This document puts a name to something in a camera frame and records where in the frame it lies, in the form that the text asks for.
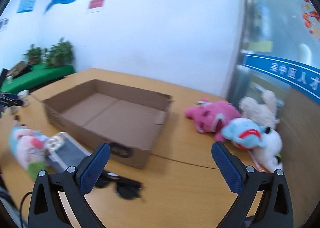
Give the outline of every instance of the wall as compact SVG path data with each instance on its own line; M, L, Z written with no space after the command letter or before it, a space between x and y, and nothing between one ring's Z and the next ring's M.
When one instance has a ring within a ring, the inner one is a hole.
M40 45L40 24L47 0L36 0L33 12L19 13L20 0L10 0L0 18L9 18L7 30L0 32L0 69L10 69L24 60L32 43Z
M41 43L71 40L77 70L101 68L225 96L244 0L106 0L103 11L87 13L89 1L52 6Z

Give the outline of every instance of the white cup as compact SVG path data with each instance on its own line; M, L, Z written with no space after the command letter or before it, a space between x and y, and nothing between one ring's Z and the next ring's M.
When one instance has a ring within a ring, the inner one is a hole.
M23 91L19 92L17 95L18 95L19 100L23 101L23 107L29 105L29 102L28 102L29 91L28 90L23 90Z

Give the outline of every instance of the open cardboard box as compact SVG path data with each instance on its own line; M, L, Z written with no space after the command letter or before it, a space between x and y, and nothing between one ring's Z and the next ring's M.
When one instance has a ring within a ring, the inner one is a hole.
M95 149L101 142L111 158L144 168L166 120L171 96L91 80L44 100L50 123Z

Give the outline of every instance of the white plush dog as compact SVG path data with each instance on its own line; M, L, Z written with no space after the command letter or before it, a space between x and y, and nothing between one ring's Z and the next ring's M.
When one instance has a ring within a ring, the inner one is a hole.
M255 159L271 173L274 173L276 169L283 170L282 163L278 163L278 159L275 157L282 149L282 140L279 133L268 128L266 133L262 134L262 140L266 143L266 147L252 149Z
M239 103L239 108L242 110L243 118L251 119L260 126L270 127L266 133L262 134L262 140L266 143L266 147L253 148L252 155L259 164L273 173L276 169L283 170L282 163L278 163L275 157L282 149L282 139L275 131L276 125L279 123L276 118L276 96L274 92L265 90L261 97L265 104L258 104L255 99L244 97Z
M239 108L242 110L242 117L251 119L259 126L276 129L279 120L276 118L277 104L274 92L266 90L262 93L262 99L265 104L258 102L250 97L244 97L239 102Z

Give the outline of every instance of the black cable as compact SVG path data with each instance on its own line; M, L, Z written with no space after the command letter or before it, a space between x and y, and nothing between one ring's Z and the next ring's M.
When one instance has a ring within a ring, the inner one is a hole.
M22 221L22 205L23 205L23 202L25 201L25 199L27 198L28 195L31 195L32 192L28 192L24 195L24 197L22 198L21 200L21 203L20 203L20 209L19 209L19 218L20 218L20 224L21 224L21 228L23 228L23 221Z
M12 201L12 198L9 194L3 192L3 191L0 191L0 198L6 200L12 207L16 208L14 202Z

